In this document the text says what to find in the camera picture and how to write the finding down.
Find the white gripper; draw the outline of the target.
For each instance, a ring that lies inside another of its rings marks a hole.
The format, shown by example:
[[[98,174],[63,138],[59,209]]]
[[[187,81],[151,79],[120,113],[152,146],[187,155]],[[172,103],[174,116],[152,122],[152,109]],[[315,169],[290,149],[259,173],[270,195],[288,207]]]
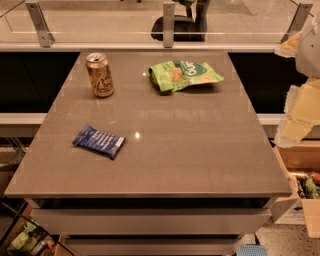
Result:
[[[282,148],[299,143],[320,120],[320,12],[302,29],[280,44],[275,54],[296,56],[296,69],[314,80],[301,87],[292,85],[286,96],[284,113],[274,142]]]

